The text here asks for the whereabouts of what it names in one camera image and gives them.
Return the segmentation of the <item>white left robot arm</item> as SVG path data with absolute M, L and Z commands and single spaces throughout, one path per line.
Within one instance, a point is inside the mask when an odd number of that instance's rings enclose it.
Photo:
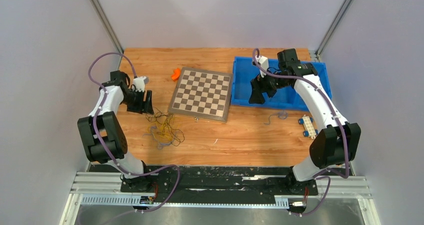
M 137 114 L 154 113 L 152 91 L 146 89 L 147 76 L 130 77 L 122 71 L 110 73 L 110 80 L 99 86 L 99 99 L 88 116 L 77 121 L 85 155 L 90 162 L 107 164 L 120 171 L 125 179 L 134 179 L 140 192 L 153 186 L 153 178 L 145 172 L 146 165 L 128 151 L 126 136 L 117 112 L 124 104 L 127 111 Z

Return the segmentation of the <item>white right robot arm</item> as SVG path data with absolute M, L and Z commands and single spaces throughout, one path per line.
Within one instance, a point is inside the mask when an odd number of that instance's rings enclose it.
M 272 98 L 278 89 L 292 87 L 307 106 L 318 131 L 307 158 L 291 168 L 286 189 L 298 194 L 305 188 L 305 181 L 315 179 L 333 165 L 345 165 L 345 172 L 339 176 L 348 178 L 349 162 L 355 158 L 361 136 L 360 126 L 348 122 L 339 112 L 324 90 L 317 69 L 310 62 L 301 62 L 294 48 L 278 52 L 277 60 L 278 70 L 270 72 L 268 58 L 258 48 L 253 50 L 252 64 L 259 74 L 250 81 L 248 102 L 264 104 L 264 94 Z

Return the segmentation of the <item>blue plastic divided bin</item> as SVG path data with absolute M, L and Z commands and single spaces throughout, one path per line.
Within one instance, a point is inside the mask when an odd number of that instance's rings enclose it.
M 278 110 L 308 111 L 308 108 L 299 94 L 292 87 L 278 89 L 272 98 L 264 93 L 265 103 L 250 104 L 252 94 L 251 80 L 260 73 L 259 69 L 252 65 L 249 57 L 236 56 L 233 62 L 233 82 L 231 92 L 231 104 L 246 107 L 269 108 Z

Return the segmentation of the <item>orange plastic piece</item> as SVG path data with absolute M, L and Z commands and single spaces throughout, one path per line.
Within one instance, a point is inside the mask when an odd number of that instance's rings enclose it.
M 181 69 L 176 68 L 173 70 L 173 74 L 170 77 L 174 82 L 176 82 L 179 80 L 180 76 L 181 76 Z

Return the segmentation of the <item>wooden chessboard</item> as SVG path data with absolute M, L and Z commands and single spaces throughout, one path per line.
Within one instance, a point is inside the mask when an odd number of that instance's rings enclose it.
M 183 67 L 168 112 L 226 122 L 233 74 Z

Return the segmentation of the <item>white toy car blue wheels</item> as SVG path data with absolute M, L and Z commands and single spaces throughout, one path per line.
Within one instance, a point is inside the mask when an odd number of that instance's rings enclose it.
M 313 118 L 308 115 L 303 115 L 298 119 L 298 124 L 303 126 L 303 136 L 314 140 L 318 135 L 318 130 L 313 125 Z

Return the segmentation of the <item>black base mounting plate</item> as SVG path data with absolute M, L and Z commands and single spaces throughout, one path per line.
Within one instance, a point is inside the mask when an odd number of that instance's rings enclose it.
M 156 202 L 193 204 L 272 204 L 276 195 L 318 195 L 314 180 L 296 182 L 289 167 L 180 166 L 127 181 L 120 192 L 154 193 Z

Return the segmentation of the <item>right aluminium frame post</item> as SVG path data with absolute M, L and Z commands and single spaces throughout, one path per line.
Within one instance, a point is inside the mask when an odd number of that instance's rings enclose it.
M 328 27 L 326 33 L 324 34 L 318 48 L 315 50 L 315 56 L 318 60 L 321 59 L 322 54 L 324 53 L 324 50 L 326 49 L 327 45 L 329 44 L 333 34 L 335 33 L 336 29 L 338 28 L 340 22 L 346 15 L 348 9 L 350 8 L 351 4 L 354 0 L 343 0 L 341 3 L 338 11 L 335 14 L 335 17 L 333 18 L 330 26 Z

